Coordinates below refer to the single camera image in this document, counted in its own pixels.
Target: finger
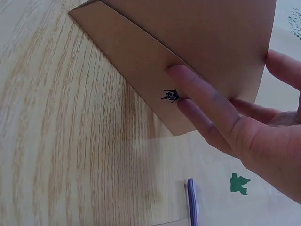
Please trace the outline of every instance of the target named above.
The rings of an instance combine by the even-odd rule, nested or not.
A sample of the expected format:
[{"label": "finger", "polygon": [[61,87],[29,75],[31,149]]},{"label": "finger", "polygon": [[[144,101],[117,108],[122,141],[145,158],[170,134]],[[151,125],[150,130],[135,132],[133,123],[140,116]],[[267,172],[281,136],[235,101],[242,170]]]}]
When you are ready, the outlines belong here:
[{"label": "finger", "polygon": [[191,121],[191,123],[196,127],[208,144],[226,154],[234,156],[234,153],[228,142],[219,133],[211,120],[192,100],[183,99],[179,101],[178,108]]},{"label": "finger", "polygon": [[297,121],[297,123],[301,124],[301,94],[299,95],[299,107],[297,110],[296,121]]},{"label": "finger", "polygon": [[266,59],[266,66],[276,78],[301,91],[300,61],[270,49]]},{"label": "finger", "polygon": [[264,124],[269,124],[269,122],[280,113],[280,111],[276,109],[264,108],[243,100],[231,100],[231,103],[235,106],[239,113],[244,116],[254,118]]},{"label": "finger", "polygon": [[229,142],[231,132],[240,119],[231,102],[186,66],[173,66],[168,70],[168,74]]}]

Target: table surface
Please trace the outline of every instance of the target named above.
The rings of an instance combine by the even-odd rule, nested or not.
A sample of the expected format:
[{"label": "table surface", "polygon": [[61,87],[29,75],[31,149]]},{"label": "table surface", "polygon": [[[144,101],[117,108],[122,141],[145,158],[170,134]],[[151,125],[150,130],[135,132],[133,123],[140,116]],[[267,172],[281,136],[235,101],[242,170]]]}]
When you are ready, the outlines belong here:
[{"label": "table surface", "polygon": [[186,218],[200,136],[172,137],[68,16],[82,2],[0,0],[0,225]]}]

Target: green shape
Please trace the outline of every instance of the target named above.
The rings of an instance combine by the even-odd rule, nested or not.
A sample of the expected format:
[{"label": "green shape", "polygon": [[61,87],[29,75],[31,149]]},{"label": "green shape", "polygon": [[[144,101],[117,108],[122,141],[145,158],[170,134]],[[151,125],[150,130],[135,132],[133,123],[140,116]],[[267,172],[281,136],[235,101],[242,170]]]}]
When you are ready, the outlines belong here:
[{"label": "green shape", "polygon": [[240,192],[242,195],[248,195],[248,193],[246,192],[246,188],[242,187],[242,185],[247,184],[249,181],[249,179],[245,179],[242,176],[237,177],[237,173],[232,173],[232,177],[230,179],[231,182],[231,187],[230,190],[231,192]]}]

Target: black stamp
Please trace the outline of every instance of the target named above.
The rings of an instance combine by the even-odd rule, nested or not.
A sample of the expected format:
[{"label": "black stamp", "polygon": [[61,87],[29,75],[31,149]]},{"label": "black stamp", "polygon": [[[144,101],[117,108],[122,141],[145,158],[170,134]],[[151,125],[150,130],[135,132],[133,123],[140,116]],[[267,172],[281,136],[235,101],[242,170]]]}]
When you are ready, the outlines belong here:
[{"label": "black stamp", "polygon": [[161,100],[170,100],[171,103],[173,103],[174,101],[180,99],[180,96],[179,96],[177,90],[175,90],[175,89],[164,90],[164,92],[166,92],[165,97],[161,98]]}]

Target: brown cardboard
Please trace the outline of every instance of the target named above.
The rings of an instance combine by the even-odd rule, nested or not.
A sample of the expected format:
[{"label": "brown cardboard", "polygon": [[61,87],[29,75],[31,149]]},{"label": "brown cardboard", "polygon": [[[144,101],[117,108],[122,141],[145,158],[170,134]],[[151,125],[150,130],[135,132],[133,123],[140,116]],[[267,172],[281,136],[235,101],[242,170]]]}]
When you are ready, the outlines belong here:
[{"label": "brown cardboard", "polygon": [[156,226],[189,226],[188,219],[177,220]]},{"label": "brown cardboard", "polygon": [[189,65],[227,98],[254,101],[275,4],[275,0],[91,0],[70,15],[167,128],[180,135],[195,128],[175,102],[161,100],[164,90],[176,89],[166,69]]}]

